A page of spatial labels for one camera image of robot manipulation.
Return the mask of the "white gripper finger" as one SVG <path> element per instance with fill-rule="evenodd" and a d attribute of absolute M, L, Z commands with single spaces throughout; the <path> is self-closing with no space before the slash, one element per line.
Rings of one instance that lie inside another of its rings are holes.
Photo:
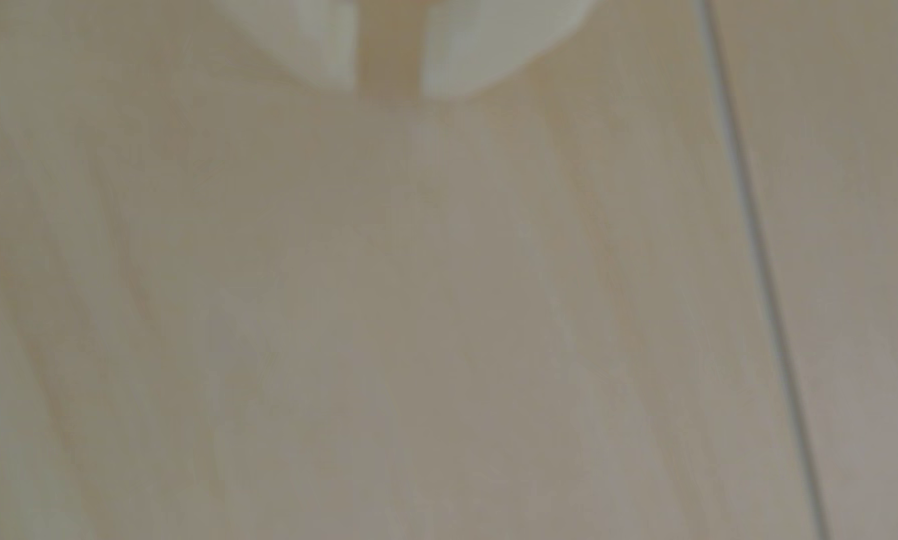
<path fill-rule="evenodd" d="M 427 99 L 489 89 L 577 32 L 596 1 L 439 1 L 429 7 L 421 68 Z"/>
<path fill-rule="evenodd" d="M 295 78 L 333 92 L 356 89 L 354 1 L 215 1 L 214 5 Z"/>

